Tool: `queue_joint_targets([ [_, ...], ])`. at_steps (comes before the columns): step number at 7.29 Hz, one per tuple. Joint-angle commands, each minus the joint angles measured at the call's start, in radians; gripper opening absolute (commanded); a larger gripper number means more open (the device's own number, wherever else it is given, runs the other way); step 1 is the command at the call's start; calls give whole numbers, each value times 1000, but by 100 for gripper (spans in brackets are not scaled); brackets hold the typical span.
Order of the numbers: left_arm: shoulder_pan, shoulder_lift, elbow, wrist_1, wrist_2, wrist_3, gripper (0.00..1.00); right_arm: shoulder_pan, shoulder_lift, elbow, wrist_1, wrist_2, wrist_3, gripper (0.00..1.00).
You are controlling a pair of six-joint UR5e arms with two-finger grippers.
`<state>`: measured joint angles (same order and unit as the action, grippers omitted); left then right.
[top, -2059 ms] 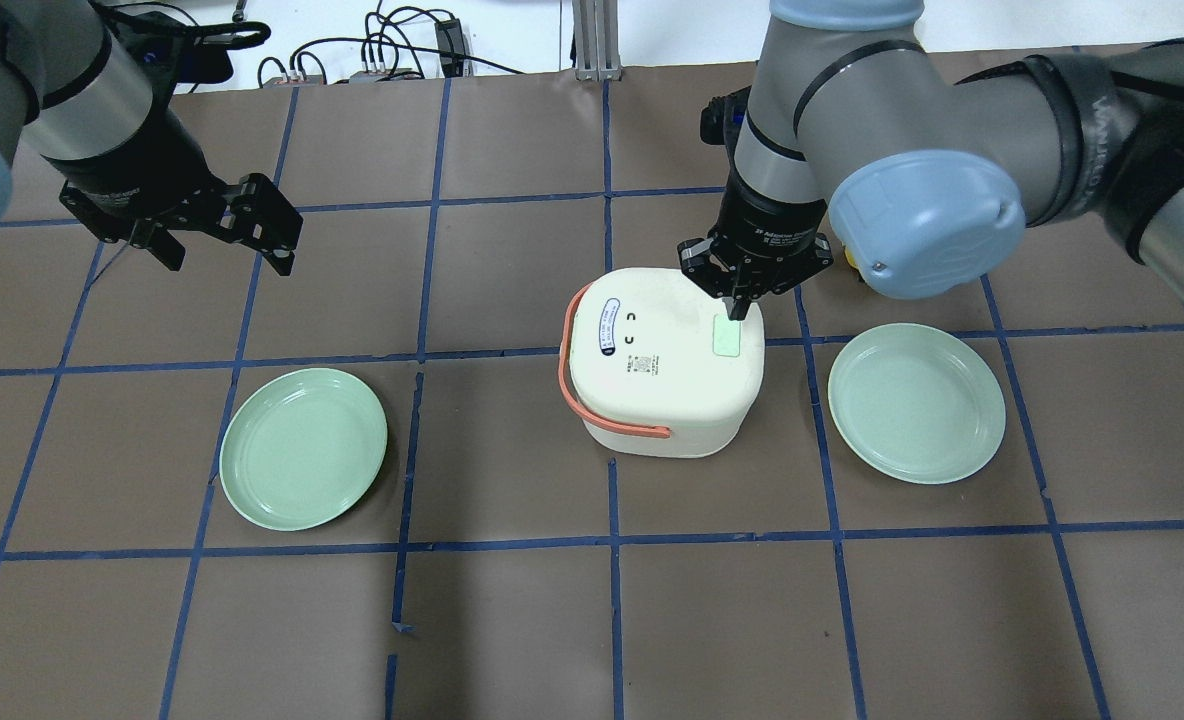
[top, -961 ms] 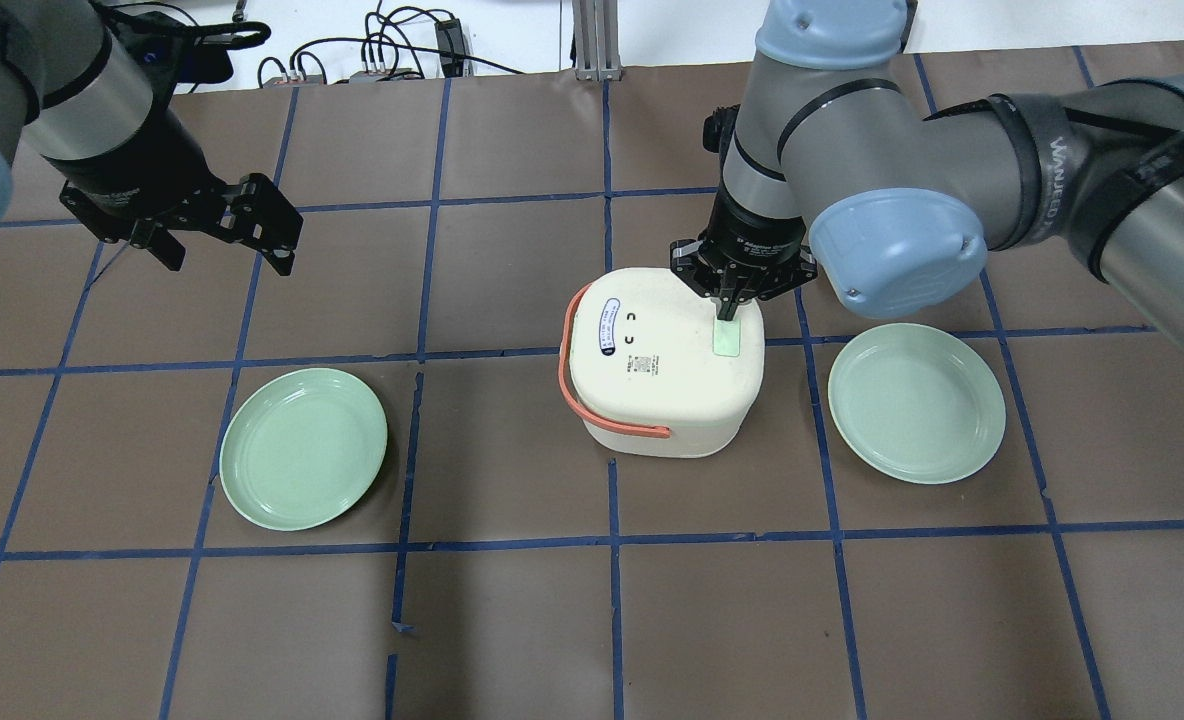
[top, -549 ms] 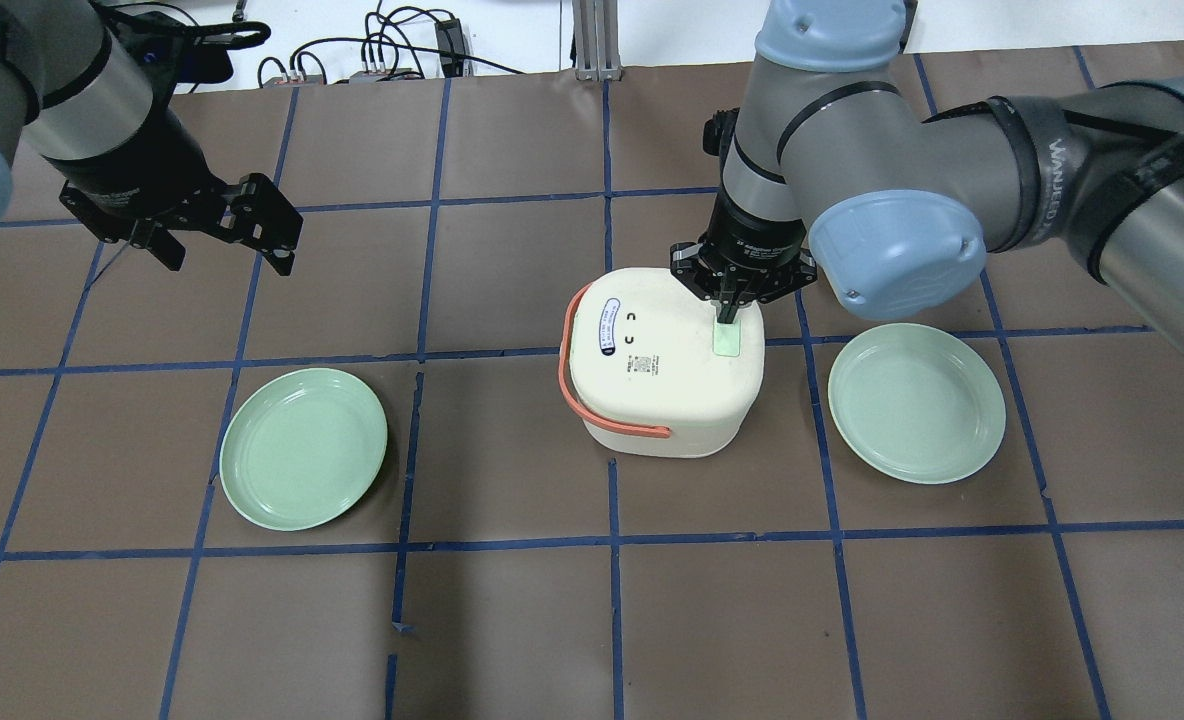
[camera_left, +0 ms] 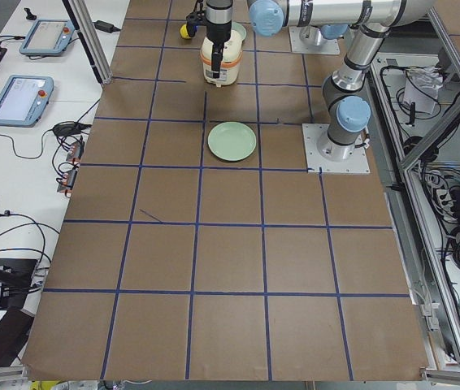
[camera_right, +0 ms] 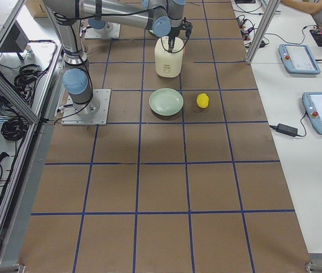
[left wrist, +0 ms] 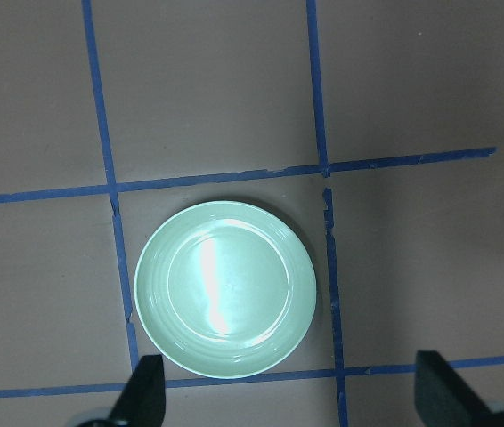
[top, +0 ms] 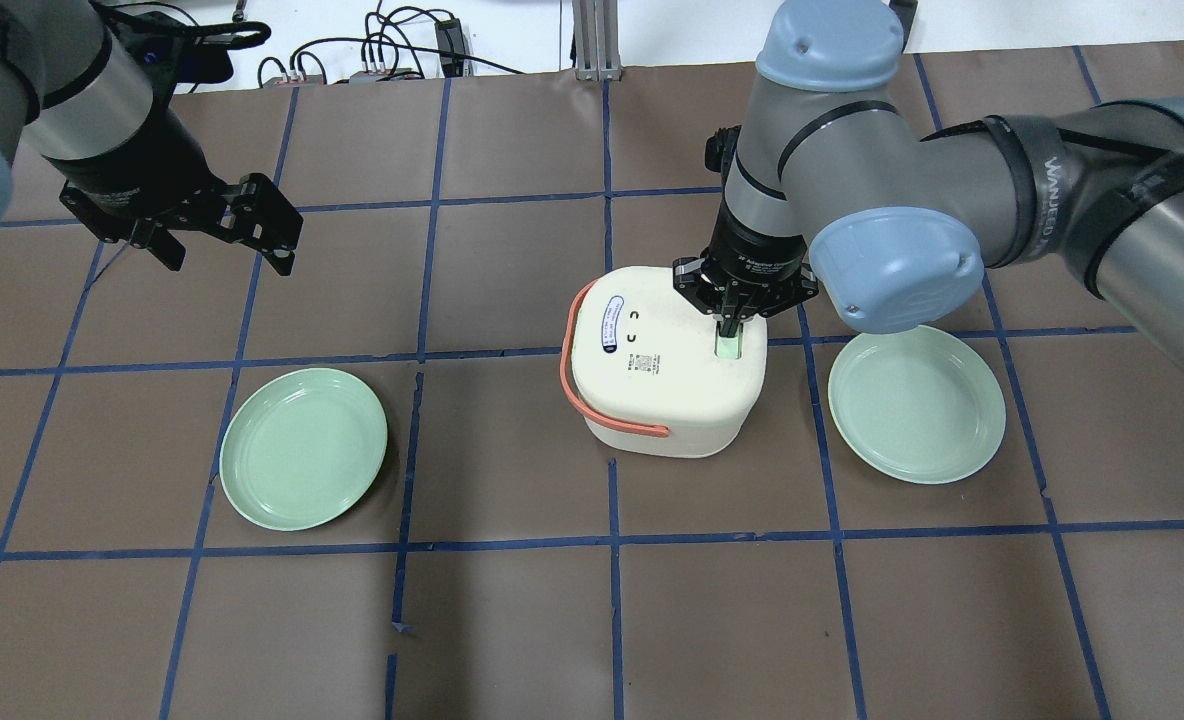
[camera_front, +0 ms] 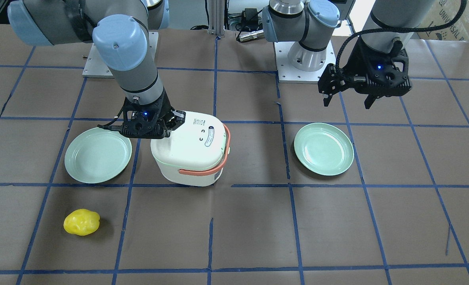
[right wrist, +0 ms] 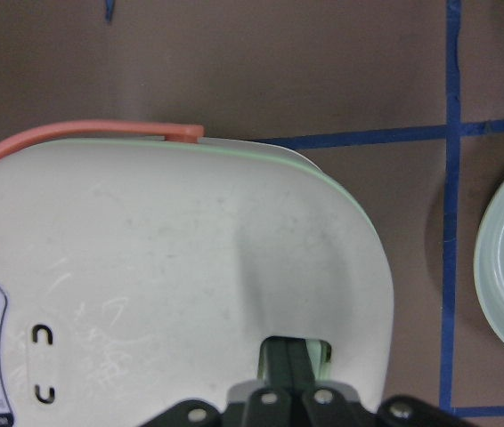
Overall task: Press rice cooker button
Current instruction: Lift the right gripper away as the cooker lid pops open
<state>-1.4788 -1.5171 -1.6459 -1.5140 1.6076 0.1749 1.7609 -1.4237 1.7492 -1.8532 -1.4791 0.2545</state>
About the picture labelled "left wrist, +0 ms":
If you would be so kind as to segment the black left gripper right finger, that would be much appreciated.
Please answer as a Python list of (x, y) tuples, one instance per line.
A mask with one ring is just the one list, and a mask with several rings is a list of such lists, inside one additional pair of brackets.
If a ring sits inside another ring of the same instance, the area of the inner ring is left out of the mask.
[(414, 406), (425, 426), (482, 426), (493, 412), (434, 350), (415, 358)]

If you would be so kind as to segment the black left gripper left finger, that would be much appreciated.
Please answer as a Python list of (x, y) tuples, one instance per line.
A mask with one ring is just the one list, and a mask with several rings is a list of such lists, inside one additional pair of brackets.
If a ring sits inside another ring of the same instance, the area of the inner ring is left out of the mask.
[(143, 356), (108, 416), (109, 426), (159, 427), (166, 414), (161, 355)]

